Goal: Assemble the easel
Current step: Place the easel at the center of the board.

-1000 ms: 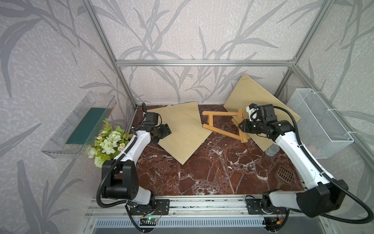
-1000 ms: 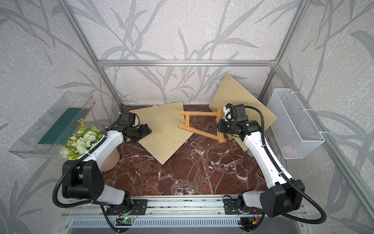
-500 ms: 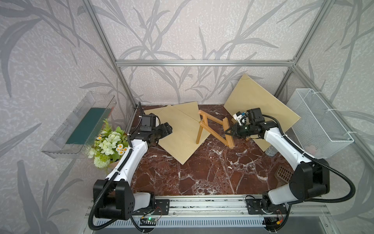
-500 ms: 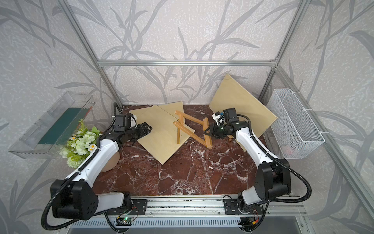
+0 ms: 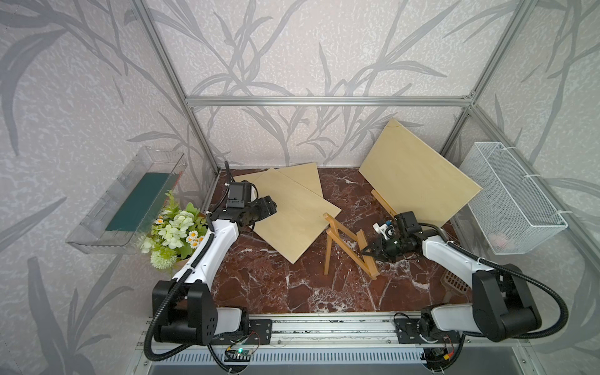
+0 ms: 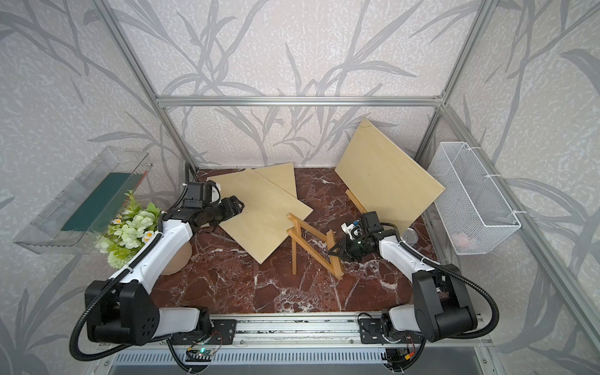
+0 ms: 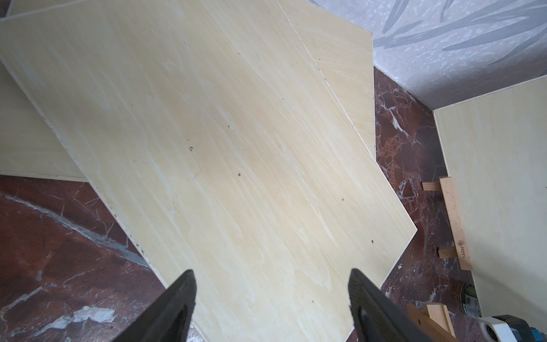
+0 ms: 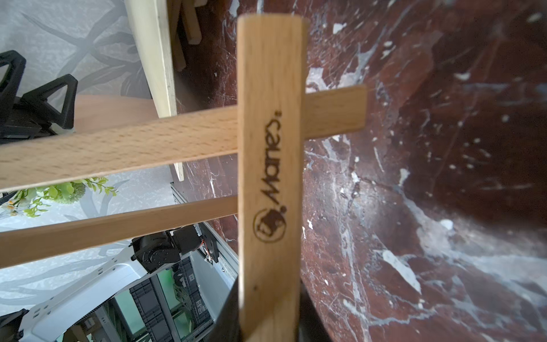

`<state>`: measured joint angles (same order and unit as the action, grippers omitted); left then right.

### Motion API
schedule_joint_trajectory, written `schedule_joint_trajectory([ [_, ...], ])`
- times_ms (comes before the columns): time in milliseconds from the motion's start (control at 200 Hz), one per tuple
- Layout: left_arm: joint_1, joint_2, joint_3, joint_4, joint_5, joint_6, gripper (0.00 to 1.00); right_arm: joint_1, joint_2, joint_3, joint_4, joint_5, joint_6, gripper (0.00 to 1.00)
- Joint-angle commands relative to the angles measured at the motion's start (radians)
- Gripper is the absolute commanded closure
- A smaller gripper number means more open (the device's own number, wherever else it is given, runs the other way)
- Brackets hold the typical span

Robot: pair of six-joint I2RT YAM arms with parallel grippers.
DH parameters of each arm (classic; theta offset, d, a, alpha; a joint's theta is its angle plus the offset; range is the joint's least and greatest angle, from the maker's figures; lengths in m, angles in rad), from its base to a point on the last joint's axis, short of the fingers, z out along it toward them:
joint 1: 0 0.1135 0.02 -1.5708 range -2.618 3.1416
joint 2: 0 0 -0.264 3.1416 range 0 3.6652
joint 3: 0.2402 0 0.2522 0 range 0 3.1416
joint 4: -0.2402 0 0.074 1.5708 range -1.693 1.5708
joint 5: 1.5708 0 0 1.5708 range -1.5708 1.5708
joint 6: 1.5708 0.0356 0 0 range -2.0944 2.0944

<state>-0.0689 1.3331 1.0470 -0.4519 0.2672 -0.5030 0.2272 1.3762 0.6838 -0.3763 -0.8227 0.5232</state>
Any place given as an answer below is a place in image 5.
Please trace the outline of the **wooden easel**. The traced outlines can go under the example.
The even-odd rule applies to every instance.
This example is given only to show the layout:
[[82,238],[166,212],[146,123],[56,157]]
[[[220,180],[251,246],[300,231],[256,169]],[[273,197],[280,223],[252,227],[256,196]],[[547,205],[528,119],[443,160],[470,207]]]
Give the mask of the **wooden easel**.
[[390,217],[395,217],[398,213],[387,203],[387,201],[381,196],[381,194],[373,189],[371,191],[371,195],[380,203],[380,205],[385,209],[385,211],[389,214]]
[[376,280],[380,272],[374,258],[362,254],[367,248],[367,237],[364,231],[353,233],[328,213],[323,214],[323,218],[329,224],[326,229],[323,274],[329,274],[333,245],[337,245],[371,280]]

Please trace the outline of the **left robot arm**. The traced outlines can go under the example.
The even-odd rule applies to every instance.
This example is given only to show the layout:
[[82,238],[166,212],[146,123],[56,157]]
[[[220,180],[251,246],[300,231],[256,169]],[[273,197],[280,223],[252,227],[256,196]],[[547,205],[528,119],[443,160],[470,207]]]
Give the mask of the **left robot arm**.
[[225,207],[206,214],[207,236],[171,281],[152,291],[153,318],[144,340],[145,357],[163,361],[192,345],[211,347],[219,338],[250,336],[248,314],[241,308],[218,308],[211,294],[217,270],[242,228],[273,216],[270,196],[259,198],[249,181],[228,183]]

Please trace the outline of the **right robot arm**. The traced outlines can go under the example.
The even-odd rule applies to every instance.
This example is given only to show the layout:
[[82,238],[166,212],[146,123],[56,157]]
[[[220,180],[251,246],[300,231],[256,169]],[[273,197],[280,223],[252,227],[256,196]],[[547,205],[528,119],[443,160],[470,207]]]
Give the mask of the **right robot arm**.
[[[444,332],[486,338],[538,339],[557,334],[569,320],[563,298],[546,284],[512,264],[500,265],[467,251],[450,240],[440,227],[420,223],[413,212],[374,226],[378,236],[362,250],[364,256],[394,263],[409,253],[420,254],[453,273],[471,290],[466,304],[438,304],[422,309],[420,336],[432,342]],[[544,328],[531,288],[550,296],[559,308],[554,324]]]

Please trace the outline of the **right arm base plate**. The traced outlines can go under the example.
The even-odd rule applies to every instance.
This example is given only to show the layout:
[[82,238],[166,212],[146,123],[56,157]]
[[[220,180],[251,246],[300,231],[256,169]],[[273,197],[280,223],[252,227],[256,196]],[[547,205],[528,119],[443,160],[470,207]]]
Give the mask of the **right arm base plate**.
[[399,344],[414,345],[459,345],[461,335],[457,331],[435,331],[423,334],[419,327],[419,319],[404,316],[394,317],[395,334]]

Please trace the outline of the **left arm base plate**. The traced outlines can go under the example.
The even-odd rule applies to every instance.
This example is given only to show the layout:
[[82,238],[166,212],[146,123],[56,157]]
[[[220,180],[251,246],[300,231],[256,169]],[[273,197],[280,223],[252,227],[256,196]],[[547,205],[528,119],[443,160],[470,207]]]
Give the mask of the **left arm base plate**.
[[242,327],[235,332],[217,335],[212,345],[269,345],[273,334],[273,320],[253,319],[243,322]]

